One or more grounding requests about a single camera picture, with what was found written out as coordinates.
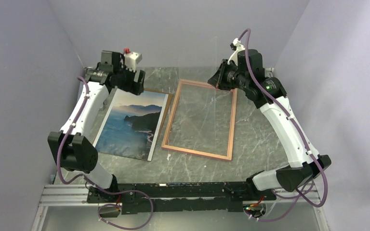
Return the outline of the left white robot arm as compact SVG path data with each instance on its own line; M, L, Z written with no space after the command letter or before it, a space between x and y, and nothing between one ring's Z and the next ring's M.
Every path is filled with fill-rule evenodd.
M48 145L63 184L78 177L100 190L106 202L119 195L117 178L98 162L98 151L88 140L96 116L104 101L115 88L140 95L144 91L145 72L137 70L140 53L125 48L123 52L102 51L96 67L87 67L78 77L83 89L73 112L59 131L51 132Z

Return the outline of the clear acrylic sheet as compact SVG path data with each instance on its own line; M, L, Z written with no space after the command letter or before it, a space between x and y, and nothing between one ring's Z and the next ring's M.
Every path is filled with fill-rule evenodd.
M212 37L212 43L214 47L214 68L212 76L215 76L218 69L218 38L216 35Z

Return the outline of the wooden picture frame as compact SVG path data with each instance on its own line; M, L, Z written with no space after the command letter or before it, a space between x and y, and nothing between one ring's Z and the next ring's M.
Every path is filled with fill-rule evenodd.
M175 93L175 97L173 100L173 105L170 110L168 123L164 132L164 137L162 139L162 149L168 150L168 151L176 151L181 152L184 154L193 154L208 158L214 158L219 160L225 160L225 161L231 161L233 156L233 146L234 146L234 133L235 133L235 123L236 123L236 110L237 110L237 97L238 97L238 91L237 89L231 89L230 92L232 93L232 103L231 103L231 117L229 122L229 135L228 135L228 145L227 145L227 153L226 155L219 155L219 154L213 154L203 151L197 151L192 149L186 149L181 147L176 147L172 145L168 145L169 137L171 134L171 128L173 125L173 119L176 113L176 109L180 100L180 94L182 91L183 85L189 85L189 86L196 86L196 87L202 87L206 89L213 89L213 90L219 90L213 86L211 86L208 83L204 82L198 82L193 80L186 80L186 79L179 79L177 90Z

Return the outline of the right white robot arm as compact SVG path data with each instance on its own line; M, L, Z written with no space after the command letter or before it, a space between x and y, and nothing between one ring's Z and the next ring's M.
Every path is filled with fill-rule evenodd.
M270 189L292 192L331 165L330 157L320 155L301 129L279 79L266 75L257 50L238 51L234 60L223 59L207 82L219 90L242 90L269 121L284 148L286 166L250 176L252 183L246 186L250 199L259 199Z

